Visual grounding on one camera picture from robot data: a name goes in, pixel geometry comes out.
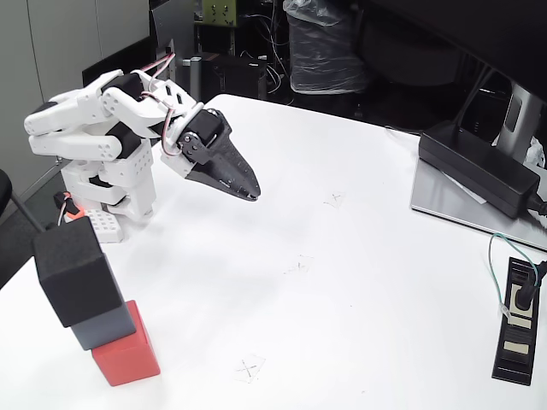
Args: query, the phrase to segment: black chair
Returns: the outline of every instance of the black chair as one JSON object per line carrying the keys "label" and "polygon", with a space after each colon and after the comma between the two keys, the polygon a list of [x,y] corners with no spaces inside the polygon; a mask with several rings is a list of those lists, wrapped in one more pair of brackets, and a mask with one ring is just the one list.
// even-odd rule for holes
{"label": "black chair", "polygon": [[8,206],[11,197],[12,186],[8,175],[0,169],[0,216]]}
{"label": "black chair", "polygon": [[6,210],[9,199],[11,199],[21,213],[25,215],[36,231],[45,232],[44,227],[38,222],[34,215],[30,213],[25,203],[14,193],[8,174],[0,169],[0,216],[2,216],[3,211]]}

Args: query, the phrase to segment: monitor stand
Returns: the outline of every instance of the monitor stand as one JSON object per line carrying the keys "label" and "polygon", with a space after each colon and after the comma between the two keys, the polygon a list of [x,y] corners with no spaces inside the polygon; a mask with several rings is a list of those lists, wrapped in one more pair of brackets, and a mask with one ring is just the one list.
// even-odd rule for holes
{"label": "monitor stand", "polygon": [[[536,97],[516,85],[498,148],[523,162],[537,129],[541,107]],[[525,165],[541,178],[538,194],[547,201],[547,171]],[[480,231],[500,232],[516,242],[547,251],[547,230],[529,213],[512,220],[422,160],[418,160],[410,206]]]}

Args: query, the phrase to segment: red cube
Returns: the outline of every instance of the red cube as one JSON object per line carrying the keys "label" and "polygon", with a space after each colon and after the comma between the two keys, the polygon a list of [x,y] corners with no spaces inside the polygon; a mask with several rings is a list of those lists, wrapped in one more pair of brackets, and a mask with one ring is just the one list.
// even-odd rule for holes
{"label": "red cube", "polygon": [[129,301],[126,304],[137,331],[91,350],[93,359],[111,386],[160,374],[160,367],[138,312],[137,303]]}

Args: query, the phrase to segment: green wire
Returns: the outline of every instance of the green wire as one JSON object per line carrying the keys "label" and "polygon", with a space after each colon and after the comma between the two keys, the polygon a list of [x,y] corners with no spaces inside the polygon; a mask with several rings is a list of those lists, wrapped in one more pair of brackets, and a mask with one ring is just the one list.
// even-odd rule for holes
{"label": "green wire", "polygon": [[503,235],[502,233],[499,233],[499,232],[494,233],[490,238],[490,243],[488,244],[488,264],[490,265],[490,273],[492,275],[492,278],[494,279],[494,283],[496,284],[497,298],[499,299],[500,305],[504,305],[503,300],[502,300],[502,292],[499,289],[499,283],[497,282],[496,275],[494,274],[494,268],[492,267],[492,258],[491,258],[492,241],[494,240],[495,237],[500,237],[501,239],[503,239],[511,248],[513,248],[519,254],[521,254],[528,261],[528,263],[530,265],[532,265],[533,272],[536,275],[536,281],[534,282],[534,286],[538,286],[539,274],[538,274],[538,269],[536,268],[536,264],[533,263],[530,260],[530,258],[524,252],[522,252],[520,249],[518,249],[516,246],[514,246],[513,243],[511,243],[511,241],[509,241],[509,239],[505,235]]}

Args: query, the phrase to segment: gray wall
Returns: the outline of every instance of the gray wall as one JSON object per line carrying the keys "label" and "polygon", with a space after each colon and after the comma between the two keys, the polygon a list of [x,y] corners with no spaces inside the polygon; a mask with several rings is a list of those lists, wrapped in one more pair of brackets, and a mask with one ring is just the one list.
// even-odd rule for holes
{"label": "gray wall", "polygon": [[35,156],[28,146],[23,118],[43,100],[32,53],[31,29],[25,1],[3,2],[0,13],[0,168],[22,193],[55,164],[55,159]]}
{"label": "gray wall", "polygon": [[44,98],[82,86],[81,73],[149,35],[148,0],[28,0]]}
{"label": "gray wall", "polygon": [[148,0],[3,2],[0,167],[17,193],[32,194],[47,172],[58,171],[55,158],[30,150],[24,118],[53,96],[80,88],[84,69],[147,37],[148,8]]}

